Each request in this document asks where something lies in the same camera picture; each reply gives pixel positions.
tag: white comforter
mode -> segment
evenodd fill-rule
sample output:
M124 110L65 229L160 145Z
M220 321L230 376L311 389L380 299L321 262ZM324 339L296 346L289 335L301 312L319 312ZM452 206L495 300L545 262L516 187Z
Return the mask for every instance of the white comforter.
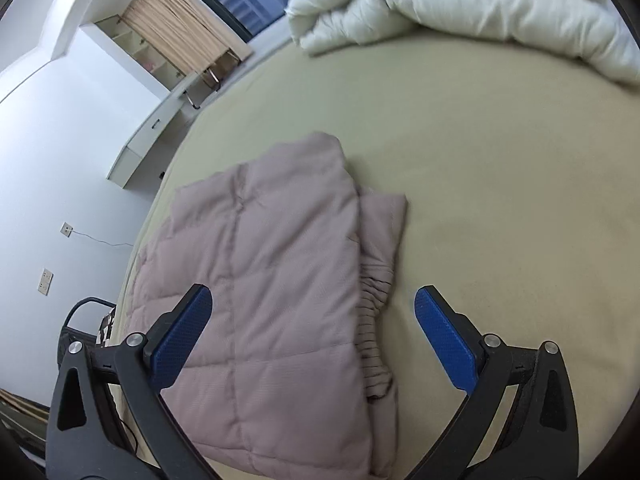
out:
M287 15L294 41L310 54L417 23L580 57L610 79L640 84L640 48L610 0L290 0Z

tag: wall outlet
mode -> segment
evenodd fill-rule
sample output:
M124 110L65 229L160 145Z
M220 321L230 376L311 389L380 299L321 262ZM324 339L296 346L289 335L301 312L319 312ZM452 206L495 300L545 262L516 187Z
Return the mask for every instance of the wall outlet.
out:
M42 273L42 277L40 279L40 284L38 285L38 292L46 296L49 293L51 280L53 280L53 272L44 269L44 272Z
M73 230L74 229L68 223L65 222L65 224L62 226L62 229L60 229L60 232L63 235L65 235L67 238L69 238Z

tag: bed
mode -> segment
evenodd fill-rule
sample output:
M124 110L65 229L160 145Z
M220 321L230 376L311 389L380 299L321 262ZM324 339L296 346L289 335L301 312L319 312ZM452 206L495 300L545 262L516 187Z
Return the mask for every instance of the bed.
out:
M337 136L362 186L406 194L395 291L378 324L399 389L404 478L464 394L416 323L434 284L480 332L556 341L572 382L580 470L640 387L640 92L514 44L421 31L309 58L289 44L204 110L166 172L118 301L120 342L137 251L177 187L312 131ZM510 388L476 455L491 451ZM252 478L216 465L225 479Z

